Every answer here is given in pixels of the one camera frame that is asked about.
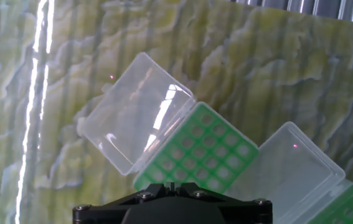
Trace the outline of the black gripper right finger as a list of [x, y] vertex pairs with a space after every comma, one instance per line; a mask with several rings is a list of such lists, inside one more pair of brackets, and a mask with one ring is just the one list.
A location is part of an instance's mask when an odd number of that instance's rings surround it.
[[193, 182], [181, 184], [180, 196], [187, 199], [183, 208], [198, 223], [273, 223], [273, 204], [268, 199], [241, 201]]

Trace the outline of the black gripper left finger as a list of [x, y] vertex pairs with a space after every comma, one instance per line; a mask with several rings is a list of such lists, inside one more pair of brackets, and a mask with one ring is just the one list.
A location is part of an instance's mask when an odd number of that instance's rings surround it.
[[82, 204], [73, 207], [73, 224], [118, 224], [122, 223], [127, 211], [147, 202], [163, 198], [168, 188], [164, 184], [150, 184], [146, 189], [104, 205]]

